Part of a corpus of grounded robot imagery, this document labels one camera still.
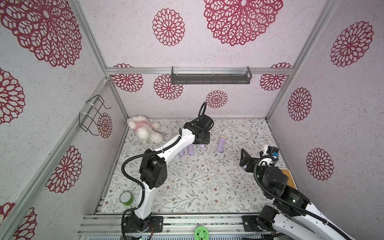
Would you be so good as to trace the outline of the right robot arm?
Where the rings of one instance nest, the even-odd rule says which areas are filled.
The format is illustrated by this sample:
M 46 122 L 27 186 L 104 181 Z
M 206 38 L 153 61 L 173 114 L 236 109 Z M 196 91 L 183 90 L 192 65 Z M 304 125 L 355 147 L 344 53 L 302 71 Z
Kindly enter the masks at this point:
M 289 177 L 276 166 L 279 149 L 265 146 L 258 158 L 241 149 L 240 167 L 253 174 L 263 195 L 273 200 L 253 216 L 244 216 L 247 232 L 272 232 L 274 239 L 288 236 L 294 240 L 350 240 L 352 237 L 337 227 L 299 190 L 289 186 Z

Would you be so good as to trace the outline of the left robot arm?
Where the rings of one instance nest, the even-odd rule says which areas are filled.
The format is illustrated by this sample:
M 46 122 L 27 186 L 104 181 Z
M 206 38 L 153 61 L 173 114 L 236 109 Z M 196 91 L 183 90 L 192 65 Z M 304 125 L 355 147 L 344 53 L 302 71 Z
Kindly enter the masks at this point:
M 143 154 L 130 157 L 122 163 L 121 172 L 124 177 L 141 187 L 138 205 L 125 210 L 122 214 L 121 232 L 124 240 L 127 239 L 126 230 L 130 228 L 144 232 L 151 226 L 152 232 L 155 231 L 155 227 L 150 223 L 152 205 L 159 188 L 168 177 L 168 164 L 186 147 L 206 145 L 210 141 L 210 130 L 214 126 L 214 121 L 205 114 L 206 108 L 207 102 L 203 102 L 198 117 L 185 123 L 179 129 L 179 133 L 162 147 L 156 150 L 148 149 Z M 136 159 L 142 160 L 139 167 L 139 179 L 126 172 L 126 165 Z

